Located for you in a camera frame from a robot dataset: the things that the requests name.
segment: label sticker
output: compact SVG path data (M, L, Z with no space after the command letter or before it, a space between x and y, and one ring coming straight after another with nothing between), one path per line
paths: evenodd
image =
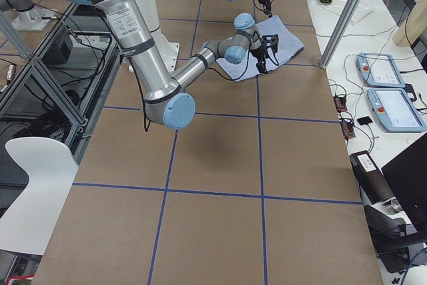
M358 159L360 160L361 165L367 172L372 172L373 170L376 170L375 165L372 163L371 159L368 157L368 155L359 155Z
M107 15L111 28L115 31L117 38L124 37L139 33L141 27L130 8L124 8L115 13Z

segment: white desk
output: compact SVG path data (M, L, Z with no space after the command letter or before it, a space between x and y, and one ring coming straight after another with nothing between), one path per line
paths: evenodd
M310 13L313 19L313 24L318 35L318 43L320 50L323 52L325 49L329 37L322 37L322 35L330 36L335 28L338 21L338 15L328 11L320 5L318 0L307 0L310 8ZM396 26L391 14L388 12L385 4L382 0L361 0L361 4L367 5L373 9L371 13L359 20L355 24L349 24L344 35L347 34L364 34L364 35L375 35L379 32L386 31L387 29ZM393 55L395 59L407 58L414 56L413 51L409 47L397 47L393 40L393 34L397 32L398 28L393 28L386 33L382 33L375 37L369 36L347 36L343 37L328 68L328 78L336 81L337 84L342 85L346 88L347 93L360 93L361 89L346 80L344 72L344 59L347 55L358 54L360 52L368 53L379 53L382 49L382 53L388 53ZM348 79L359 85L363 84L362 77L359 75L356 69L356 56L348 57L346 60L346 69ZM421 68L420 62L416 57L406 59L403 61L396 62L400 71L407 71ZM422 94L424 101L427 100L427 75L424 71L416 71L414 73L406 73L402 75L405 83L411 83L414 86L416 94ZM332 93L335 92L335 86L332 86ZM338 88L337 93L343 93L342 89ZM423 133L387 133L385 132L376 116L374 115L372 108L367 100L366 93L362 94L358 101L358 95L350 95L347 98L347 107L349 112L354 118L363 116L370 116L374 123L370 126L374 133L374 136L378 136L375 141L375 146L370 153L378 167L381 168L408 145L418 139ZM414 103L416 107L425 107L421 101L418 100ZM422 116L424 121L427 121L427 117ZM363 130L370 135L368 128L363 126ZM356 130L356 138L350 139L348 142L347 150L349 155L361 150L367 150L369 148L368 138ZM384 284L390 284L395 277L400 277L398 274L387 273L384 265L379 262L382 270L382 277ZM427 266L420 266L412 268L405 279L404 285L422 285L427 280Z

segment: black monitor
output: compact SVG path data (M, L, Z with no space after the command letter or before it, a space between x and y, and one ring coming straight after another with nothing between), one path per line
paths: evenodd
M382 173L414 227L427 231L427 134L388 162Z
M365 213L377 254L389 272L397 272L427 243L427 134L389 161L382 173L412 225L371 206L365 206ZM427 256L421 255L413 264L426 262Z

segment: white cloth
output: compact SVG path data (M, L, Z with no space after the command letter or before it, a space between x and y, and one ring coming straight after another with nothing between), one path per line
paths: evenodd
M260 30L261 35L279 35L279 47L278 52L276 53L279 66L287 63L298 51L304 48L304 44L285 27L278 16L273 16L265 21L257 23L256 26ZM271 49L268 51L270 57L275 60ZM217 62L231 78L235 79L244 72L246 61L248 60L248 53L249 51L246 52L245 58L238 65L229 63L224 58L218 59ZM257 62L257 59L250 55L248 70L237 81L249 79L259 75L260 73L256 68ZM268 71L275 70L279 66L274 65L269 59L266 60L266 67Z

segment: brown table surface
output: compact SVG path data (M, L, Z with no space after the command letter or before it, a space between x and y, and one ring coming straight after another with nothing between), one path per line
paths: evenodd
M252 0L156 0L178 65ZM241 83L205 72L197 115L143 131L119 70L34 285L381 284L306 0L273 10L306 48Z

